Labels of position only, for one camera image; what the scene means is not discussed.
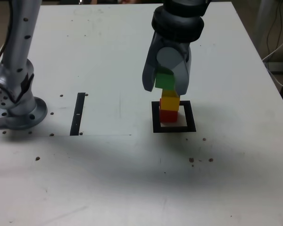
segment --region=floor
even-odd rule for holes
[[[277,5],[277,1],[275,0],[275,5],[273,12],[270,17],[269,23],[272,24],[274,17],[275,17],[275,9]],[[242,20],[242,23],[248,32],[249,36],[252,36],[255,21],[256,21],[256,16],[257,12],[260,6],[260,0],[232,0],[232,3]],[[53,1],[44,1],[43,4],[49,5],[49,4],[57,4],[57,2]],[[9,17],[9,10],[8,10],[8,3],[6,1],[0,1],[0,47],[2,46],[4,40],[5,40],[5,35],[6,35],[6,30],[7,30],[7,24],[8,24],[8,17]],[[276,21],[274,29],[270,33],[269,37],[269,42],[270,42],[270,47],[271,49],[275,48],[275,45],[277,43],[278,35],[280,31],[280,20]],[[266,31],[261,46],[259,48],[259,54],[261,58],[265,57],[268,55],[267,47],[266,47],[266,37],[267,37],[268,31]],[[282,35],[280,38],[280,43],[283,42],[283,31]],[[283,61],[283,48],[277,52],[277,54],[274,55],[273,58],[274,61],[281,62]]]

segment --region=yellow cube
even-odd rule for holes
[[[180,97],[172,90],[163,90],[161,96],[161,110],[178,111]]]

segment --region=black strip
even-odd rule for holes
[[[188,100],[180,101],[184,107],[187,126],[161,127],[159,120],[159,101],[152,101],[153,133],[186,133],[196,132],[191,103]]]
[[[85,101],[85,93],[78,93],[75,103],[75,112],[72,118],[72,124],[70,129],[71,136],[78,136],[80,132],[81,119],[83,114],[83,107]]]

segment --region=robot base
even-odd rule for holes
[[[42,99],[38,97],[34,99],[36,107],[26,115],[12,116],[7,110],[0,109],[0,129],[21,130],[39,124],[47,115],[47,106]]]

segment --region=black square marker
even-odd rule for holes
[[[187,126],[162,127],[160,125],[160,120],[159,120],[159,101],[152,101],[153,133],[196,132],[190,101],[188,100],[180,101],[179,105],[184,107],[184,114],[185,114],[185,120],[187,122]]]

